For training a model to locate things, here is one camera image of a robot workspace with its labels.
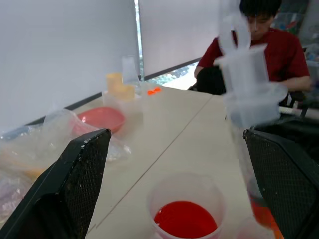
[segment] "stacked plastic cups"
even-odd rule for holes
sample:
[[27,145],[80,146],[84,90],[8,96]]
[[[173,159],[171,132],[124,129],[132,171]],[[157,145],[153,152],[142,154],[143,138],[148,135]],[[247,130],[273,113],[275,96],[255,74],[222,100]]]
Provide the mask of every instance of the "stacked plastic cups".
[[[235,29],[237,44],[232,29]],[[227,118],[255,219],[259,224],[272,229],[276,239],[281,239],[277,236],[279,229],[258,189],[243,131],[278,119],[279,102],[287,96],[287,88],[269,81],[264,55],[267,45],[250,47],[250,44],[246,18],[240,13],[224,18],[219,36],[224,56],[218,58],[215,64],[221,67],[224,75]]]

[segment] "red t-shirt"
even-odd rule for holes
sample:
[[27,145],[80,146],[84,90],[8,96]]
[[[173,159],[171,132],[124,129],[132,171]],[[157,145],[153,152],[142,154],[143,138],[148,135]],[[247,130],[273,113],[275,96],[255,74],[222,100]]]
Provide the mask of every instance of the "red t-shirt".
[[[296,36],[271,28],[262,39],[252,41],[251,45],[265,43],[267,43],[265,57],[271,81],[279,82],[293,77],[309,76],[304,51]],[[198,66],[211,67],[215,59],[222,55],[216,38],[201,58]]]

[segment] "black hair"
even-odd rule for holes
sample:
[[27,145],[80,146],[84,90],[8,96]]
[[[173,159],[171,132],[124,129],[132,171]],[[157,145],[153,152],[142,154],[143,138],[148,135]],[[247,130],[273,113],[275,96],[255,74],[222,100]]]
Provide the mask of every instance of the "black hair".
[[276,16],[282,0],[240,0],[240,11],[245,16]]

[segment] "small orange piece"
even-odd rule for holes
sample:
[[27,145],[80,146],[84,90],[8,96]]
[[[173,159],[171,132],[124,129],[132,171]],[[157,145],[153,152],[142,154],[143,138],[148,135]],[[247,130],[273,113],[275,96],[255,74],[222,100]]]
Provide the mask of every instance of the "small orange piece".
[[154,91],[155,92],[161,92],[161,87],[155,87]]
[[156,92],[155,91],[148,91],[148,95],[154,95]]

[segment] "white roller blind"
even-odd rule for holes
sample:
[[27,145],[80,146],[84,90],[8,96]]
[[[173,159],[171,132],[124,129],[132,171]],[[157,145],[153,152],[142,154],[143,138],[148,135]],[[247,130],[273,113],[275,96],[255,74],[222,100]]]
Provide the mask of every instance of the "white roller blind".
[[133,0],[0,0],[0,130],[105,88],[136,56]]
[[218,34],[219,0],[139,0],[144,73],[202,57]]

